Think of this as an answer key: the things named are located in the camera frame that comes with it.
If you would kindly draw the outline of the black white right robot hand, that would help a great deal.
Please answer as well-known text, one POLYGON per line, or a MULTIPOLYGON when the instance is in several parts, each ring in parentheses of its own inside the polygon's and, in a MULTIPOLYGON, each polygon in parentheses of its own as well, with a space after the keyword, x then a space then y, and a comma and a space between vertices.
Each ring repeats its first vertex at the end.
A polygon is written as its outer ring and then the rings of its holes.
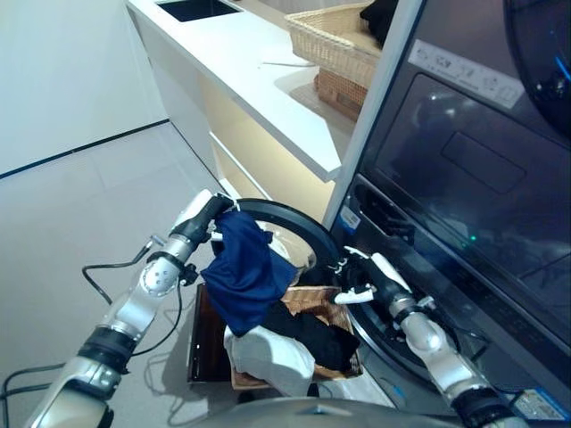
POLYGON ((357 248, 343 247, 343 257, 334 268, 340 291, 329 301, 335 305, 378 301, 393 317, 404 308, 417 305, 410 287, 382 254, 366 254, 357 248))

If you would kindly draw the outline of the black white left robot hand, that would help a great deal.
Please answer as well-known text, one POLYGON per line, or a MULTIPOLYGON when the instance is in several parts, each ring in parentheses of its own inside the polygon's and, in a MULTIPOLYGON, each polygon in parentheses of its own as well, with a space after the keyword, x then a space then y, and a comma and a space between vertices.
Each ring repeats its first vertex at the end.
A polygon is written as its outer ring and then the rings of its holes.
POLYGON ((236 201, 228 195, 203 189, 180 212, 169 237, 182 236, 195 245, 204 243, 208 240, 208 228, 212 220, 235 206, 236 201))

